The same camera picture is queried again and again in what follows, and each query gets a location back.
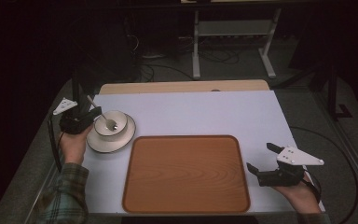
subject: tray rim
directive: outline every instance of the tray rim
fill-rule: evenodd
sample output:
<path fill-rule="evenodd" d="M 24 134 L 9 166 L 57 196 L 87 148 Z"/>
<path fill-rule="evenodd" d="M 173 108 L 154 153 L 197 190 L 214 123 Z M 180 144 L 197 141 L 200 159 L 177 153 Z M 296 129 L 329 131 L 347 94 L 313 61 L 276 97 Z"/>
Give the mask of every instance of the tray rim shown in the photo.
<path fill-rule="evenodd" d="M 126 199 L 126 195 L 127 195 L 127 186 L 128 186 L 128 182 L 129 182 L 129 176 L 130 176 L 130 170 L 131 170 L 131 163 L 132 163 L 132 158 L 133 158 L 133 149 L 136 146 L 136 143 L 138 141 L 142 141 L 143 139 L 151 139 L 151 138 L 216 138 L 216 137 L 224 137 L 224 138 L 229 138 L 231 140 L 233 140 L 236 144 L 236 149 L 238 150 L 238 154 L 240 156 L 239 161 L 240 161 L 240 166 L 242 167 L 241 169 L 241 175 L 242 175 L 242 179 L 243 179 L 243 185 L 245 186 L 245 195 L 244 197 L 246 198 L 246 201 L 248 202 L 246 204 L 246 206 L 244 207 L 243 211 L 238 211 L 238 212 L 204 212 L 204 213 L 200 213 L 200 212 L 191 212 L 191 211 L 186 211 L 186 212 L 165 212 L 165 211 L 151 211 L 151 212 L 140 212 L 140 211 L 132 211 L 130 209 L 128 209 L 128 207 L 125 204 L 125 199 Z M 168 215 L 168 214 L 174 214 L 174 215 L 183 215 L 183 214 L 191 214 L 191 215 L 212 215 L 212 214 L 217 214 L 217 215 L 235 215 L 235 214 L 245 214 L 249 208 L 251 207 L 251 198 L 249 195 L 249 188 L 247 186 L 247 180 L 246 180 L 246 172 L 244 170 L 244 166 L 243 166 L 243 160 L 242 160 L 242 155 L 241 155 L 241 148 L 240 148 L 240 143 L 238 141 L 238 139 L 231 135 L 231 134 L 184 134 L 184 135 L 143 135 L 143 136 L 138 136 L 137 138 L 134 139 L 133 143 L 132 143 L 132 147 L 131 147 L 131 154 L 130 154 L 130 160 L 129 160 L 129 165 L 127 168 L 127 174 L 126 174 L 126 181 L 125 181 L 125 185 L 124 185 L 124 191 L 123 191 L 123 197 L 122 197 L 122 207 L 123 209 L 130 213 L 130 214 L 147 214 L 147 215 L 157 215 L 157 214 L 162 214 L 162 215 Z"/>

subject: wooden tray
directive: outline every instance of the wooden tray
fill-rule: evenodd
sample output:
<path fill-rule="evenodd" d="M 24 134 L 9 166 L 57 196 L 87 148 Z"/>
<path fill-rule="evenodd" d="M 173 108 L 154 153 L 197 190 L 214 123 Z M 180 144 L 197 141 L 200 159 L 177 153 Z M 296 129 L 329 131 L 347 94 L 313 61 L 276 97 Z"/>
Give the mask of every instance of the wooden tray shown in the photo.
<path fill-rule="evenodd" d="M 123 207 L 141 214 L 238 214 L 250 199 L 238 141 L 230 135 L 135 139 Z"/>

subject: black cable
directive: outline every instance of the black cable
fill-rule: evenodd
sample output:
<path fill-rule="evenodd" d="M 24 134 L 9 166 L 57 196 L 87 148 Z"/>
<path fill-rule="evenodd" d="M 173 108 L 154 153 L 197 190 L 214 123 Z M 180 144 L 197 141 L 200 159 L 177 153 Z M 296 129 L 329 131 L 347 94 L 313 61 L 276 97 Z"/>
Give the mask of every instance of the black cable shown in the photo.
<path fill-rule="evenodd" d="M 150 64 L 150 63 L 148 63 L 148 64 L 143 64 L 143 65 L 147 65 L 147 66 L 151 66 L 151 67 L 169 68 L 169 69 L 172 69 L 172 70 L 174 70 L 174 71 L 176 71 L 176 72 L 179 72 L 179 73 L 185 75 L 186 77 L 190 78 L 191 80 L 193 80 L 193 77 L 191 77 L 191 76 L 188 75 L 187 73 L 185 73 L 185 72 L 183 72 L 183 71 L 181 71 L 181 70 L 179 70 L 179 69 L 176 69 L 176 68 L 174 68 L 174 67 L 169 67 L 169 66 L 161 65 L 161 64 Z"/>
<path fill-rule="evenodd" d="M 319 182 L 319 180 L 310 171 L 308 171 L 308 170 L 304 170 L 304 171 L 307 172 L 310 175 L 310 177 L 312 178 L 313 182 L 318 187 L 317 189 L 318 189 L 319 194 L 322 195 L 322 186 L 321 186 L 321 183 Z"/>
<path fill-rule="evenodd" d="M 356 172 L 354 171 L 354 168 L 353 166 L 351 165 L 351 162 L 350 160 L 348 159 L 347 155 L 345 154 L 344 150 L 341 149 L 341 147 L 339 147 L 333 140 L 331 140 L 330 138 L 322 135 L 321 133 L 317 133 L 315 131 L 312 131 L 312 130 L 309 130 L 309 129 L 305 129 L 305 128 L 300 128 L 300 127 L 296 127 L 296 126 L 289 126 L 289 128 L 291 129 L 298 129 L 298 130 L 301 130 L 301 131 L 305 131 L 305 132 L 309 132 L 309 133 L 314 133 L 316 135 L 319 135 L 320 137 L 324 138 L 325 140 L 329 141 L 330 143 L 332 143 L 337 149 L 338 151 L 344 156 L 345 158 L 345 161 L 348 163 L 348 165 L 350 166 L 350 169 L 351 169 L 351 173 L 353 175 L 353 179 L 354 179 L 354 184 L 355 184 L 355 199 L 354 199 L 354 202 L 353 202 L 353 206 L 350 210 L 350 212 L 339 222 L 339 224 L 341 223 L 345 223 L 347 222 L 350 217 L 353 215 L 356 207 L 357 207 L 357 204 L 358 204 L 358 180 L 357 180 L 357 176 L 356 176 Z"/>
<path fill-rule="evenodd" d="M 303 182 L 305 185 L 307 185 L 307 187 L 309 187 L 312 190 L 313 195 L 315 195 L 316 202 L 319 203 L 321 201 L 322 191 L 316 189 L 316 187 L 311 182 L 309 182 L 305 179 L 301 179 L 301 182 Z"/>
<path fill-rule="evenodd" d="M 58 139 L 58 142 L 57 142 L 57 148 L 60 148 L 60 142 L 61 142 L 61 139 L 62 139 L 64 134 L 65 134 L 65 132 L 61 133 L 60 138 Z"/>
<path fill-rule="evenodd" d="M 151 70 L 151 72 L 150 72 L 150 73 L 149 73 L 149 72 L 146 72 L 146 71 L 142 68 L 142 66 L 148 67 L 148 68 Z M 153 69 L 151 66 L 142 64 L 140 69 L 141 69 L 141 73 L 143 72 L 143 73 L 149 75 L 149 77 L 145 77 L 145 78 L 146 78 L 146 81 L 145 81 L 145 82 L 154 81 L 155 71 L 154 71 L 154 69 Z"/>
<path fill-rule="evenodd" d="M 208 51 L 204 51 L 204 50 L 200 50 L 199 51 L 199 56 L 207 61 L 213 62 L 213 63 L 224 63 L 224 64 L 237 64 L 240 61 L 240 53 L 239 52 L 235 52 L 235 51 L 231 51 L 233 54 L 230 54 L 230 52 L 228 50 L 219 50 L 217 48 L 214 48 L 213 45 L 207 45 L 207 47 L 212 49 L 212 52 L 208 52 Z M 226 58 L 219 58 L 215 55 L 213 55 L 213 52 L 219 50 L 220 52 L 223 52 L 227 55 Z M 236 60 L 233 63 L 228 63 L 227 61 L 231 60 L 232 58 L 235 58 Z"/>
<path fill-rule="evenodd" d="M 183 46 L 182 44 L 187 40 L 190 40 L 189 43 Z M 194 46 L 193 37 L 189 36 L 189 37 L 181 38 L 179 39 L 178 52 L 179 53 L 190 52 L 193 49 L 193 46 Z"/>
<path fill-rule="evenodd" d="M 62 165 L 61 165 L 61 161 L 60 161 L 60 155 L 59 155 L 58 147 L 55 144 L 52 117 L 53 117 L 53 114 L 50 114 L 50 116 L 48 117 L 48 135 L 50 137 L 51 150 L 53 152 L 53 156 L 54 156 L 54 160 L 55 160 L 57 169 L 58 169 L 59 172 L 61 172 Z"/>

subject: metal frame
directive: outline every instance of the metal frame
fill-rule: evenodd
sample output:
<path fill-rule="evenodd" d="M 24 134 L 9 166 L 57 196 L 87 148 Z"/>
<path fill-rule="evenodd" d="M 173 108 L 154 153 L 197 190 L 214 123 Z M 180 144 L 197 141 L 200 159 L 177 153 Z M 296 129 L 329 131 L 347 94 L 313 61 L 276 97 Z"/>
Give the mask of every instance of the metal frame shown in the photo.
<path fill-rule="evenodd" d="M 327 111 L 333 120 L 338 121 L 338 118 L 352 118 L 351 112 L 345 105 L 338 105 L 342 110 L 341 113 L 336 111 L 337 104 L 337 71 L 335 67 L 331 66 L 330 78 L 328 80 L 328 96 L 327 96 Z"/>
<path fill-rule="evenodd" d="M 272 20 L 268 21 L 200 21 L 199 12 L 196 10 L 194 15 L 194 49 L 193 49 L 193 78 L 200 79 L 200 58 L 199 58 L 199 36 L 208 35 L 266 35 L 267 42 L 262 49 L 259 49 L 261 60 L 266 68 L 269 78 L 275 78 L 276 74 L 269 61 L 269 47 L 271 45 L 275 29 L 278 24 L 279 17 L 281 15 L 281 9 L 277 8 Z M 268 28 L 259 27 L 260 25 L 268 24 Z"/>

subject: human hand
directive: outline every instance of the human hand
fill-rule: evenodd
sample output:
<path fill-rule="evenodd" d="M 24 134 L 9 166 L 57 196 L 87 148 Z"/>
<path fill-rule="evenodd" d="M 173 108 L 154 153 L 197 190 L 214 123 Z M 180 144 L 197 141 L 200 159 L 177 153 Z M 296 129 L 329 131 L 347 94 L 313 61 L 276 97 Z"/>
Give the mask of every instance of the human hand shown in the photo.
<path fill-rule="evenodd" d="M 87 134 L 91 131 L 91 124 L 83 133 L 69 134 L 64 133 L 60 140 L 60 147 L 64 156 L 65 163 L 76 163 L 81 165 L 86 151 Z"/>
<path fill-rule="evenodd" d="M 304 180 L 310 182 L 307 175 L 304 175 Z M 293 208 L 301 214 L 322 213 L 315 195 L 310 187 L 305 183 L 300 182 L 296 186 L 291 187 L 272 187 L 280 192 L 293 206 Z"/>

